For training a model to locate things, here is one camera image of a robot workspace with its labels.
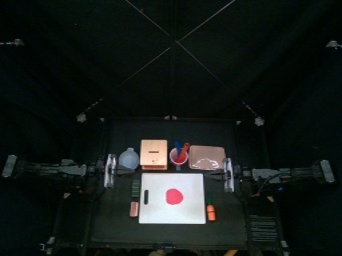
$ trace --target orange box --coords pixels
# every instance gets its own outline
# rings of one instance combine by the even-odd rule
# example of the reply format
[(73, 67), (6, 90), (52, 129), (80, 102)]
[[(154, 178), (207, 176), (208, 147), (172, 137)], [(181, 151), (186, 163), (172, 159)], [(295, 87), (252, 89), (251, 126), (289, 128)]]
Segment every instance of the orange box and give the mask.
[(141, 140), (140, 165), (142, 170), (166, 170), (166, 140)]

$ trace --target black wall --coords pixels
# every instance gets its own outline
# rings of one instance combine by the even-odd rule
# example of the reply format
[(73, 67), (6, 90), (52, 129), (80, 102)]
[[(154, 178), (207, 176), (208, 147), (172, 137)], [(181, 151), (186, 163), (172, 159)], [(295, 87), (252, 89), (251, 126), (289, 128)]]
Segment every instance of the black wall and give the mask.
[[(342, 176), (342, 51), (327, 51), (320, 66), (273, 115), (267, 126), (268, 153), (273, 167), (307, 167), (329, 161)], [(279, 195), (283, 227), (295, 255), (339, 255), (342, 189), (289, 186)]]

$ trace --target black enclosure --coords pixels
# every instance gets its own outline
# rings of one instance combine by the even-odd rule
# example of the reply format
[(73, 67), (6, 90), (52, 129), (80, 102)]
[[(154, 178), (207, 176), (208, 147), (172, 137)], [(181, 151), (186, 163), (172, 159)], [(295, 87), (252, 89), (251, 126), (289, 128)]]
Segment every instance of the black enclosure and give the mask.
[[(327, 159), (337, 179), (340, 8), (339, 0), (1, 1), (1, 166), (9, 154), (92, 160), (112, 118), (158, 120), (158, 132), (164, 122), (193, 132), (190, 122), (231, 122), (257, 131), (236, 148), (264, 143), (239, 161), (293, 168)], [(138, 137), (121, 133), (117, 151)], [(207, 140), (217, 145), (220, 134)], [(0, 190), (0, 254), (36, 255), (60, 195), (34, 181), (1, 180)], [(279, 194), (293, 255), (340, 254), (340, 198), (339, 182)]]

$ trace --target cardboard box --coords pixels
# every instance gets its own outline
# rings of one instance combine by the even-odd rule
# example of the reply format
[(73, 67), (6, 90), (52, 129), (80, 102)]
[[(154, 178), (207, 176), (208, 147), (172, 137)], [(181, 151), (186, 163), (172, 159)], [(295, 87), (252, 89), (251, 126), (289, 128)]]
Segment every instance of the cardboard box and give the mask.
[(140, 165), (142, 170), (166, 170), (166, 140), (141, 140)]

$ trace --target light fixture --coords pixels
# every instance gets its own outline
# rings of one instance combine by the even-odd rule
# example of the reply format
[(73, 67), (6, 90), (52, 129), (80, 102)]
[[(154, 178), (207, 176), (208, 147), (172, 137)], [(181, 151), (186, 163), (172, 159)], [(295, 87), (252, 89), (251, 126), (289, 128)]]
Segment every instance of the light fixture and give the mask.
[(2, 45), (23, 46), (25, 44), (21, 39), (14, 39), (14, 41), (10, 42), (0, 42), (0, 46)]
[(332, 41), (329, 41), (329, 42), (327, 43), (325, 47), (332, 47), (332, 48), (335, 48), (335, 50), (336, 50), (337, 47), (342, 48), (342, 45), (337, 44), (337, 42), (332, 40)]

